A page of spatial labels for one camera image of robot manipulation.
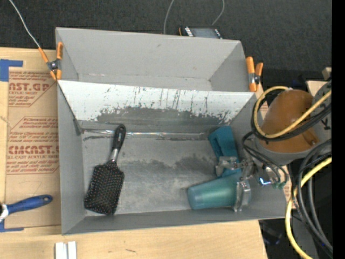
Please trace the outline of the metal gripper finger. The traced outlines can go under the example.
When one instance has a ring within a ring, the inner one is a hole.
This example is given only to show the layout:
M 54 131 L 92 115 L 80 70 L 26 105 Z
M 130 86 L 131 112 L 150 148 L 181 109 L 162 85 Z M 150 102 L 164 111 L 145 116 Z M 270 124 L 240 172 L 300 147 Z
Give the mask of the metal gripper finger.
M 238 159 L 236 156 L 220 156 L 215 166 L 217 176 L 229 176 L 238 171 Z
M 235 212 L 240 212 L 243 207 L 250 203 L 251 187 L 247 181 L 239 181 L 236 186 L 236 200 L 233 205 Z

